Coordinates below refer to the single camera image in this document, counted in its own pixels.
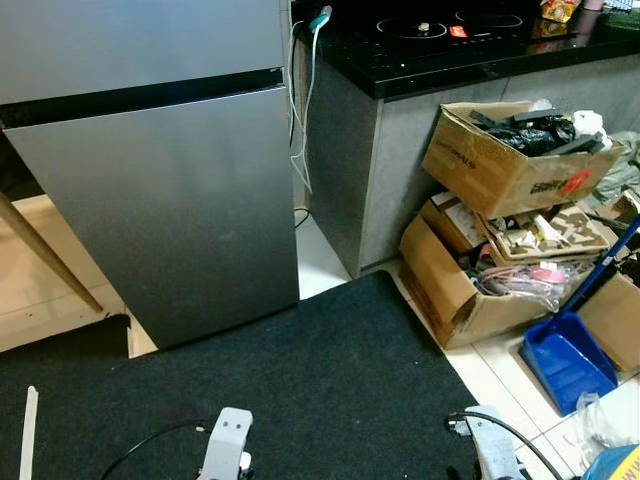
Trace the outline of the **grey green plastic sack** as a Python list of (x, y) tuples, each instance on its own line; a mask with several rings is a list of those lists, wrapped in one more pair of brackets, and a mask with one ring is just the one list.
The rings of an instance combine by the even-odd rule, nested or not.
[(620, 132), (614, 136), (614, 141), (622, 147), (622, 154), (617, 157), (602, 182), (596, 187), (594, 196), (602, 202), (620, 196), (623, 189), (635, 187), (640, 182), (639, 133)]

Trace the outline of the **shallow cardboard tray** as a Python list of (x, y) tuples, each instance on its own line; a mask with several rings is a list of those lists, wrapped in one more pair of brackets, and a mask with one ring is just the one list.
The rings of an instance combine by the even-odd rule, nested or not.
[(572, 204), (550, 219), (543, 211), (521, 212), (486, 219), (483, 228), (500, 265), (595, 259), (618, 239), (613, 230)]

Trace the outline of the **teal plug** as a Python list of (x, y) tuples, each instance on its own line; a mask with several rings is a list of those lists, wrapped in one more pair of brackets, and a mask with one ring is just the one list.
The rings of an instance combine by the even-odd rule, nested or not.
[(332, 19), (332, 12), (332, 5), (321, 6), (319, 12), (317, 12), (315, 17), (311, 19), (311, 22), (308, 23), (308, 31), (311, 33), (319, 32), (320, 29)]

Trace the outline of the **white crumpled cloth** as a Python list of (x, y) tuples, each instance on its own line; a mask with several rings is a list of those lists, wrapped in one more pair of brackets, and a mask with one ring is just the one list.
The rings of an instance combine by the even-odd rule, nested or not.
[(571, 122), (575, 128), (575, 137), (584, 138), (599, 136), (604, 145), (611, 145), (611, 138), (605, 131), (604, 118), (593, 110), (577, 110), (571, 114)]

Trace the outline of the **large open cardboard box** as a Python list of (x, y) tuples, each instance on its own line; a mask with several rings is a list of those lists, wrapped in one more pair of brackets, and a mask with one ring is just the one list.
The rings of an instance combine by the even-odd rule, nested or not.
[(550, 314), (538, 303), (477, 291), (456, 257), (421, 218), (413, 219), (404, 230), (399, 251), (412, 276), (406, 285), (422, 301), (426, 325), (440, 347), (468, 346)]

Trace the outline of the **small printed cardboard box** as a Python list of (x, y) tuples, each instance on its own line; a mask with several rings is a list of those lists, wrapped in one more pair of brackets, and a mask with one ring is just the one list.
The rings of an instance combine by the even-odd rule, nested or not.
[(462, 255), (488, 242), (483, 224), (452, 192), (431, 196), (421, 206), (419, 215), (453, 255)]

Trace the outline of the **blue long-handled dustpan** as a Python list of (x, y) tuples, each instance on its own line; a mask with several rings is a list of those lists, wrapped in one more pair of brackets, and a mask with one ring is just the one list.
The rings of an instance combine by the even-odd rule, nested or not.
[(605, 396), (620, 384), (607, 353), (595, 342), (575, 306), (602, 279), (605, 270), (616, 262), (622, 248), (639, 230), (640, 219), (635, 218), (556, 314), (535, 323), (524, 333), (518, 353), (552, 399), (559, 415), (576, 412), (582, 394)]

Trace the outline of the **black induction hob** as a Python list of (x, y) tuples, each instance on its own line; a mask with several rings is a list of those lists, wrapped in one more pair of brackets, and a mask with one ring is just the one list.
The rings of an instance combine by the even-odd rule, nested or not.
[(372, 37), (412, 54), (518, 44), (530, 38), (536, 6), (530, 0), (422, 0), (372, 15)]

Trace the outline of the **clear crumpled plastic bag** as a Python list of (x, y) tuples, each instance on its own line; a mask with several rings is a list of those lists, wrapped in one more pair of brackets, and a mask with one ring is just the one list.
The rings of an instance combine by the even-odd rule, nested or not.
[(635, 399), (595, 393), (581, 394), (573, 413), (576, 447), (582, 466), (589, 466), (605, 451), (640, 442), (640, 407)]

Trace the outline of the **grey fridge lower door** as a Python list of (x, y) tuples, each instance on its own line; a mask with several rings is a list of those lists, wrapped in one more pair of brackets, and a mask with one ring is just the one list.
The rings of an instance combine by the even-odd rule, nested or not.
[(163, 349), (298, 302), (288, 116), (280, 84), (0, 106), (6, 137)]

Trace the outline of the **cardboard box with red logo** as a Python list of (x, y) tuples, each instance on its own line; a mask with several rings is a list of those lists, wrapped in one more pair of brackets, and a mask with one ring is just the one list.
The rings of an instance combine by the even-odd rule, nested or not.
[(472, 114), (506, 120), (535, 102), (448, 102), (440, 105), (422, 168), (481, 218), (572, 204), (588, 197), (625, 152), (612, 137), (598, 151), (529, 156), (481, 128)]

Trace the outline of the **yellow snack bag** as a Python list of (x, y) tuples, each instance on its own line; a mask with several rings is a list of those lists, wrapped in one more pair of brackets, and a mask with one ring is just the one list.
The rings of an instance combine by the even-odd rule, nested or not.
[(541, 18), (550, 22), (567, 24), (579, 9), (582, 0), (541, 0)]

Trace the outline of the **black plastic bag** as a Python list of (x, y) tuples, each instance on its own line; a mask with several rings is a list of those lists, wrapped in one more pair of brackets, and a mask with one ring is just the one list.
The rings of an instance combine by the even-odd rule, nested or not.
[(468, 114), (471, 123), (529, 157), (566, 154), (599, 154), (612, 147), (612, 140), (602, 131), (588, 131), (588, 125), (579, 127), (561, 110), (543, 109), (526, 111), (506, 119), (495, 120), (481, 111)]

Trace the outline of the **large dark floor mat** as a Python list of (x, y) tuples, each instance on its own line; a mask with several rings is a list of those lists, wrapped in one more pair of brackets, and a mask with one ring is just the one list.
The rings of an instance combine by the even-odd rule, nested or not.
[(0, 479), (19, 474), (38, 390), (33, 480), (193, 480), (211, 424), (248, 410), (253, 480), (471, 480), (474, 406), (388, 274), (186, 346), (131, 358), (125, 319), (0, 353)]

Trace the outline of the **clear bag with pink item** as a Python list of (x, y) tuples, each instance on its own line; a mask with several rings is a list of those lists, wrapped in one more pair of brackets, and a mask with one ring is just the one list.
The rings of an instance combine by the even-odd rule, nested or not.
[(590, 260), (499, 266), (493, 257), (486, 256), (468, 264), (463, 273), (480, 293), (494, 297), (513, 296), (517, 300), (534, 302), (545, 312), (556, 312), (594, 266), (594, 261)]

